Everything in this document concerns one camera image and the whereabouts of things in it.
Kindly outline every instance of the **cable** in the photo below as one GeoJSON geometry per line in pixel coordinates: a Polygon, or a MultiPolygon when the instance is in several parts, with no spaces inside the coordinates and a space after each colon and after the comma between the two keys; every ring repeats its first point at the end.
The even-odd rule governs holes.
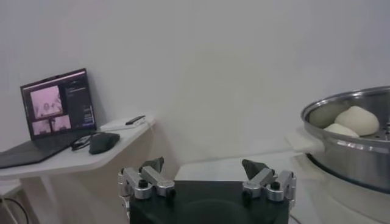
{"type": "MultiPolygon", "coordinates": [[[[24,209],[24,207],[23,207],[19,202],[17,202],[16,200],[14,200],[14,199],[12,199],[12,198],[0,198],[0,202],[3,202],[3,200],[4,200],[4,201],[11,201],[11,202],[13,202],[14,204],[16,204],[16,205],[23,211],[24,216],[26,217],[26,223],[29,224],[29,216],[27,215],[27,212],[26,212],[26,210],[24,209]]],[[[9,209],[8,209],[8,207],[7,207],[7,203],[6,203],[6,202],[3,202],[3,203],[5,204],[6,210],[10,213],[10,211],[9,211],[9,209]]],[[[10,215],[11,215],[13,221],[14,221],[15,223],[18,223],[18,222],[15,220],[15,218],[13,217],[12,213],[10,213],[10,215]]]]}
{"type": "Polygon", "coordinates": [[[295,216],[290,215],[290,217],[291,217],[295,222],[297,222],[298,224],[302,224],[302,222],[300,222],[297,218],[295,218],[295,216]]]}
{"type": "Polygon", "coordinates": [[[72,151],[74,151],[74,152],[78,151],[80,149],[84,149],[85,147],[90,145],[91,139],[93,136],[98,135],[98,134],[103,134],[103,133],[105,133],[105,132],[99,132],[99,131],[92,132],[89,135],[85,135],[85,136],[77,139],[76,141],[72,142],[70,147],[72,148],[72,151]],[[84,140],[83,143],[79,143],[79,141],[82,140],[83,138],[86,138],[86,140],[84,140]]]}

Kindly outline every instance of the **computer mouse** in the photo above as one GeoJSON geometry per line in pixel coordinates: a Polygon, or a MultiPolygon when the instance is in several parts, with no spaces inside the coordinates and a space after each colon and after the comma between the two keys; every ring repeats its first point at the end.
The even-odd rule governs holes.
{"type": "Polygon", "coordinates": [[[101,133],[91,138],[90,154],[100,154],[112,149],[121,136],[114,133],[101,133]]]}

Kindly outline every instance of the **white wall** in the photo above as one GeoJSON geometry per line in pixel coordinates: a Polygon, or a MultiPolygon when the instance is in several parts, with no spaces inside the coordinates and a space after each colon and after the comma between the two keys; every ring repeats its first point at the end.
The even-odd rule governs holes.
{"type": "Polygon", "coordinates": [[[165,146],[151,157],[283,148],[311,101],[390,84],[389,10],[387,0],[0,1],[0,149],[29,138],[18,87],[81,67],[100,121],[158,115],[165,146]]]}

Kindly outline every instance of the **white bun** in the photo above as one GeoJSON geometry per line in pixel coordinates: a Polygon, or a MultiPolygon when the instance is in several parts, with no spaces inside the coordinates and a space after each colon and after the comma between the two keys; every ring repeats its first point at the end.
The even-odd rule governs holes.
{"type": "Polygon", "coordinates": [[[339,125],[339,124],[331,124],[327,128],[325,128],[324,130],[330,131],[333,133],[337,133],[340,135],[347,135],[347,136],[359,138],[359,135],[356,134],[354,131],[352,131],[351,129],[349,129],[347,127],[339,125]]]}
{"type": "Polygon", "coordinates": [[[373,113],[356,106],[339,114],[335,123],[351,129],[359,136],[372,135],[379,130],[378,118],[373,113]]]}

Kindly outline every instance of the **screw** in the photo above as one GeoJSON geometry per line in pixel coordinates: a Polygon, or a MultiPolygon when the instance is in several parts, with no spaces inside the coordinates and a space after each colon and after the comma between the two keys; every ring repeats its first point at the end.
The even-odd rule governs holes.
{"type": "Polygon", "coordinates": [[[272,182],[271,183],[271,189],[272,190],[279,190],[280,189],[280,183],[276,182],[276,181],[272,182]]]}
{"type": "Polygon", "coordinates": [[[138,182],[138,187],[139,188],[147,188],[147,181],[142,179],[142,180],[139,180],[138,182]]]}

